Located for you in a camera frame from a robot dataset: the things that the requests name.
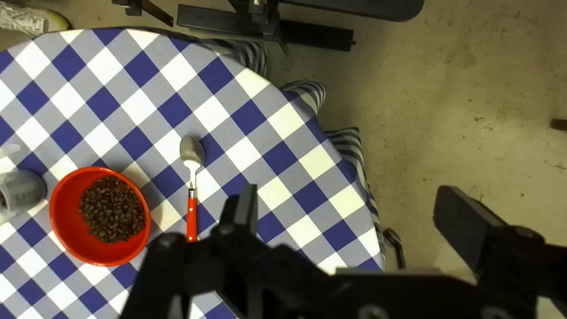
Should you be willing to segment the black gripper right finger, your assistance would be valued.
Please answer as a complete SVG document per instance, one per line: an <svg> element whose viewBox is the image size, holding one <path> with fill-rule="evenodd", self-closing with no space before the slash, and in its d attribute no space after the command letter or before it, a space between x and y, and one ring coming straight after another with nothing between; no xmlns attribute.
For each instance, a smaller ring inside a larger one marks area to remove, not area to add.
<svg viewBox="0 0 567 319"><path fill-rule="evenodd" d="M432 221L478 278L503 274L510 224L483 201L457 185L439 185Z"/></svg>

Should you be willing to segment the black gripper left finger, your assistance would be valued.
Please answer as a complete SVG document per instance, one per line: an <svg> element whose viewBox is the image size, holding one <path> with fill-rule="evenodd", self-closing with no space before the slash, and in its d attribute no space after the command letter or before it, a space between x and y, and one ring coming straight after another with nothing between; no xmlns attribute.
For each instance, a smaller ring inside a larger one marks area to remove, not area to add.
<svg viewBox="0 0 567 319"><path fill-rule="evenodd" d="M230 194L219 217L219 230L230 233L235 230L255 233L258 223L257 185L248 184L239 194Z"/></svg>

